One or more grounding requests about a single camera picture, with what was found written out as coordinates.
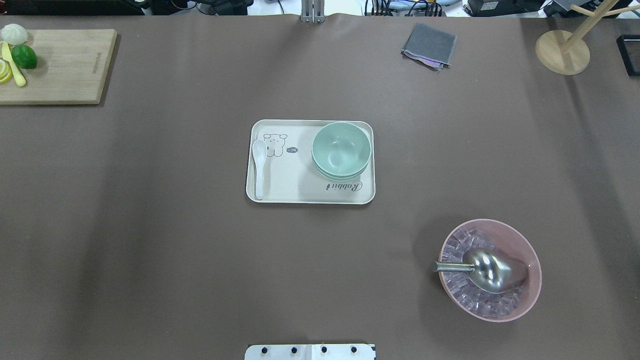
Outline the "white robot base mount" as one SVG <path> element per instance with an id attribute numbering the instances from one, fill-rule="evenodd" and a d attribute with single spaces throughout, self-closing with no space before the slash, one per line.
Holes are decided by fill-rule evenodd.
<path id="1" fill-rule="evenodd" d="M 254 344 L 245 360 L 375 360 L 377 351 L 366 343 Z"/>

